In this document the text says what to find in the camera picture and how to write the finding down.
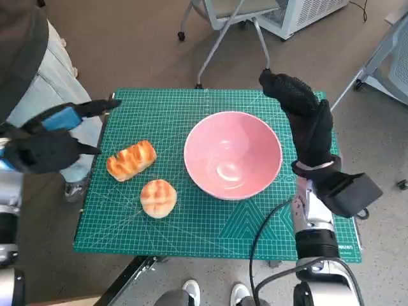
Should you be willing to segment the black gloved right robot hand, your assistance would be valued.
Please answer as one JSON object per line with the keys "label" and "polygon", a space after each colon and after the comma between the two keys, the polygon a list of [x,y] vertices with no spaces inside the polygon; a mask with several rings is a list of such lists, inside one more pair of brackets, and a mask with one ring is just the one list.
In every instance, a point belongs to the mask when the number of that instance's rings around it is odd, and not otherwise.
{"label": "black gloved right robot hand", "polygon": [[297,161],[311,168],[332,162],[333,117],[329,102],[318,100],[306,83],[284,73],[264,69],[259,83],[264,95],[276,99],[288,118]]}

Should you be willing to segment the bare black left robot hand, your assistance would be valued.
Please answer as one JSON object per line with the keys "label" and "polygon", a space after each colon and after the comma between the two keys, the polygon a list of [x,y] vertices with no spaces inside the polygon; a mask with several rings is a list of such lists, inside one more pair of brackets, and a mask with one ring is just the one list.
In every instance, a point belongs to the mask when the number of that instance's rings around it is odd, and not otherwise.
{"label": "bare black left robot hand", "polygon": [[22,127],[1,124],[1,161],[8,171],[55,173],[75,162],[81,155],[96,156],[97,147],[84,144],[70,135],[85,118],[103,115],[118,107],[120,99],[98,99],[86,103],[54,106],[28,120]]}

